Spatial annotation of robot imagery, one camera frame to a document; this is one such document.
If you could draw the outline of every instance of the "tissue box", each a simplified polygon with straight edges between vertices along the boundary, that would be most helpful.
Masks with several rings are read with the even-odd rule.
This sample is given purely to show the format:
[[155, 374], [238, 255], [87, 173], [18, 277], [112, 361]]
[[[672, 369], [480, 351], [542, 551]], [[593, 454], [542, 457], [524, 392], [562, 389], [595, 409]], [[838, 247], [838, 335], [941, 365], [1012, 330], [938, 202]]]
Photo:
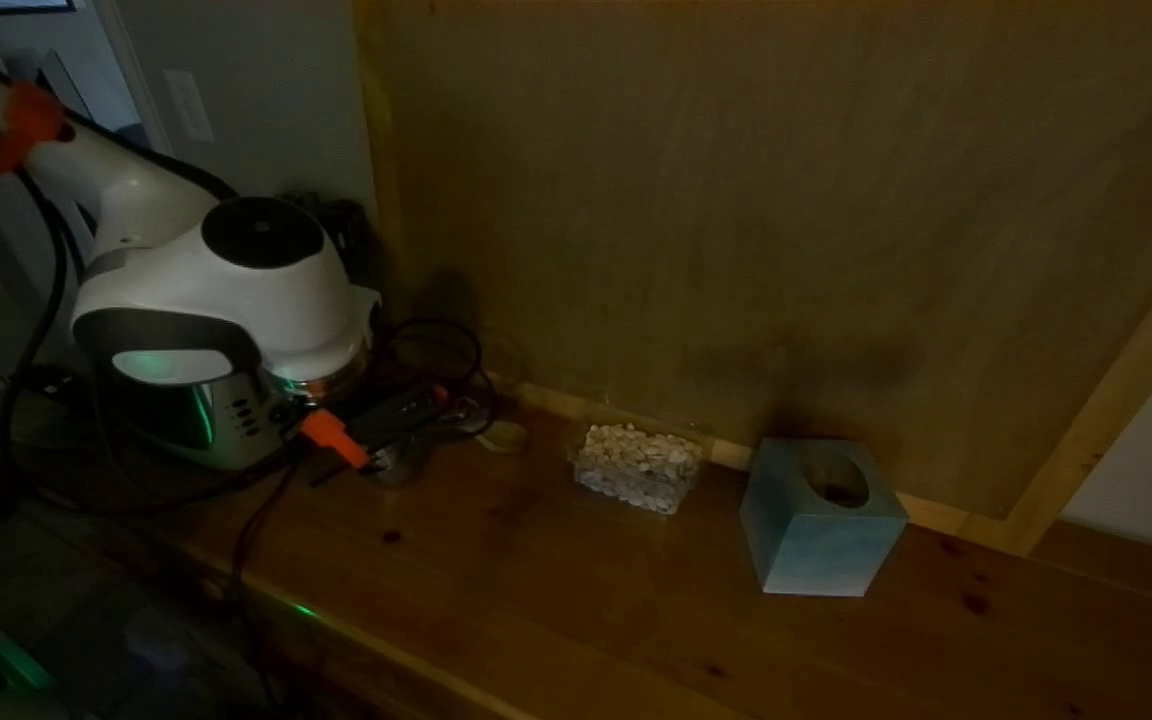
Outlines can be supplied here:
[[910, 520], [865, 448], [763, 440], [739, 526], [763, 591], [865, 595]]

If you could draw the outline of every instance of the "orange clip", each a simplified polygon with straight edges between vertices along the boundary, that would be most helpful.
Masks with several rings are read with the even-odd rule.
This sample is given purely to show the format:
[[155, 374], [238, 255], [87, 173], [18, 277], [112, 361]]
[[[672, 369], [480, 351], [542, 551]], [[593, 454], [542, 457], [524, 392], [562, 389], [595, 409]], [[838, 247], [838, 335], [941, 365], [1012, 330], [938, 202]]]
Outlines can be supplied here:
[[11, 83], [0, 131], [0, 173], [18, 173], [38, 143], [63, 140], [63, 131], [70, 122], [54, 93]]
[[368, 469], [368, 448], [363, 444], [356, 444], [354, 437], [348, 437], [348, 427], [339, 425], [339, 417], [337, 411], [327, 411], [327, 409], [316, 409], [316, 411], [307, 411], [303, 421], [299, 421], [299, 437], [307, 437], [316, 448], [327, 448], [327, 454], [337, 454], [348, 469]]

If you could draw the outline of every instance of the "small box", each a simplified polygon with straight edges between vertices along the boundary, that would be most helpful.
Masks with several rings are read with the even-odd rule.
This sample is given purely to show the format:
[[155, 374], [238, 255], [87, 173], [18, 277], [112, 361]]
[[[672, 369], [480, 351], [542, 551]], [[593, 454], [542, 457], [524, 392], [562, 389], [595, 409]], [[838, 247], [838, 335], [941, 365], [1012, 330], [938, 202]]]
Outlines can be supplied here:
[[739, 526], [763, 591], [865, 595], [910, 520], [865, 448], [763, 440]]

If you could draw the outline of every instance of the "wooden shelf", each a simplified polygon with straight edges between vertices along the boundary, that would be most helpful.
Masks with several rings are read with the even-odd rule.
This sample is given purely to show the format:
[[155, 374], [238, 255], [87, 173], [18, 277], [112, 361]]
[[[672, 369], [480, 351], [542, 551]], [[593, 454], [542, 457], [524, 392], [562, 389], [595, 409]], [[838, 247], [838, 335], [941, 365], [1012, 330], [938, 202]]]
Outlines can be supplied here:
[[[391, 715], [1152, 715], [1149, 591], [914, 529], [867, 600], [759, 595], [739, 475], [665, 520], [528, 427], [399, 489], [295, 485], [249, 565], [286, 644]], [[265, 494], [160, 529], [225, 568]]]

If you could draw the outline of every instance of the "wooden desk surface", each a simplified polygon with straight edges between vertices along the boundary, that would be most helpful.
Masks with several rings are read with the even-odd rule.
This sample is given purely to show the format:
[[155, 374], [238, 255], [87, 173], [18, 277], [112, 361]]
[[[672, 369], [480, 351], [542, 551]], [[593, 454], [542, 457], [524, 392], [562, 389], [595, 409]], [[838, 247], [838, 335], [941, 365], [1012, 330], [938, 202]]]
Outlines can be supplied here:
[[[173, 520], [177, 545], [225, 568], [265, 494]], [[927, 533], [867, 600], [759, 595], [737, 503], [730, 472], [672, 520], [601, 500], [542, 417], [524, 457], [295, 485], [249, 588], [398, 667], [425, 715], [1152, 715], [1152, 595]]]

